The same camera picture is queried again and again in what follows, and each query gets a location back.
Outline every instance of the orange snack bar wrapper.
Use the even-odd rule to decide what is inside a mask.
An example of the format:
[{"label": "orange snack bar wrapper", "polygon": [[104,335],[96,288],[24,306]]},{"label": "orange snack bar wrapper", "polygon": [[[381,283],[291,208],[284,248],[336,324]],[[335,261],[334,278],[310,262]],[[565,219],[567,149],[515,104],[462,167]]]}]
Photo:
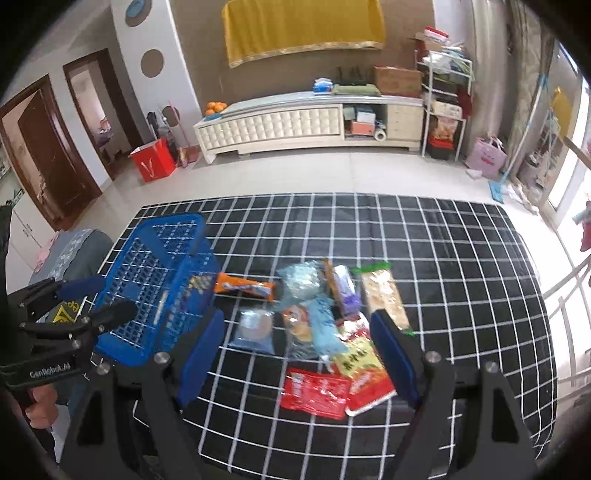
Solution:
[{"label": "orange snack bar wrapper", "polygon": [[225,291],[238,290],[250,295],[254,295],[255,297],[262,297],[269,301],[273,301],[273,286],[273,283],[270,282],[232,277],[231,275],[221,272],[217,276],[216,285],[213,291],[215,293],[222,293]]}]

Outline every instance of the metal screw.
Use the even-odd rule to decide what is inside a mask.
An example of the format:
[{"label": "metal screw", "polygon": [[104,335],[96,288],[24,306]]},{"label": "metal screw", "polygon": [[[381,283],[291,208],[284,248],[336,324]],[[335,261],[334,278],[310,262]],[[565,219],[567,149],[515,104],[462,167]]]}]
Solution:
[{"label": "metal screw", "polygon": [[99,375],[106,375],[111,371],[111,364],[108,362],[102,362],[98,367],[96,367],[96,373]]},{"label": "metal screw", "polygon": [[487,362],[484,364],[484,369],[490,374],[496,374],[499,371],[499,365],[496,362]]},{"label": "metal screw", "polygon": [[427,353],[425,353],[425,359],[427,359],[427,362],[430,364],[438,364],[441,361],[441,355],[439,352],[429,350]]},{"label": "metal screw", "polygon": [[170,360],[170,354],[168,352],[158,352],[154,355],[154,361],[159,365],[167,364]]}]

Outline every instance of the blue plastic basket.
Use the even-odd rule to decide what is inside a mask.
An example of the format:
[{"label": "blue plastic basket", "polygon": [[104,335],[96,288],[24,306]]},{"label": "blue plastic basket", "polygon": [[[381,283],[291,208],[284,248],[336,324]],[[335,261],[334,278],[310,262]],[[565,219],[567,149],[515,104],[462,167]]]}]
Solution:
[{"label": "blue plastic basket", "polygon": [[95,307],[127,298],[134,320],[99,337],[97,350],[125,365],[143,364],[155,352],[171,351],[213,301],[219,266],[200,215],[146,220],[117,256]]}]

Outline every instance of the hand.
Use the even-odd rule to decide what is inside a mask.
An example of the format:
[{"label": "hand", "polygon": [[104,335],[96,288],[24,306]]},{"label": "hand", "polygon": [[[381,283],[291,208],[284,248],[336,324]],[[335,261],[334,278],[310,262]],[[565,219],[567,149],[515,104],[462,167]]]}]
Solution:
[{"label": "hand", "polygon": [[[30,389],[29,392],[35,400],[35,403],[25,410],[25,414],[31,420],[31,427],[34,429],[47,429],[51,427],[58,416],[56,389],[51,385],[42,385]],[[22,415],[21,408],[14,399],[13,410],[15,414]]]}]

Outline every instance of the mop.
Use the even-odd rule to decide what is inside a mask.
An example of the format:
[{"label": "mop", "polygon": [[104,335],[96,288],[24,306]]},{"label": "mop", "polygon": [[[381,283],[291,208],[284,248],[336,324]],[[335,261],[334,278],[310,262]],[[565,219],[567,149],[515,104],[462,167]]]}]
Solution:
[{"label": "mop", "polygon": [[517,161],[517,158],[519,157],[519,152],[521,151],[521,147],[523,147],[523,144],[525,142],[525,137],[527,137],[528,131],[530,130],[530,126],[531,126],[532,120],[534,118],[534,114],[537,110],[537,106],[540,101],[540,96],[542,94],[542,90],[544,88],[546,88],[546,89],[548,88],[548,77],[543,74],[540,76],[538,89],[535,94],[534,104],[532,106],[532,109],[530,110],[530,116],[528,117],[527,122],[525,124],[525,129],[524,129],[523,135],[521,137],[521,140],[519,141],[519,145],[517,145],[517,148],[513,152],[513,156],[511,158],[511,161],[509,162],[509,166],[507,167],[507,169],[505,170],[505,172],[503,173],[503,176],[501,177],[501,179],[499,181],[494,181],[494,180],[488,181],[488,186],[491,190],[491,197],[496,202],[505,203],[503,200],[503,189],[505,188],[505,185],[506,185],[507,179],[509,178],[509,174],[511,173],[511,170],[513,169],[513,166],[515,165],[515,162]]}]

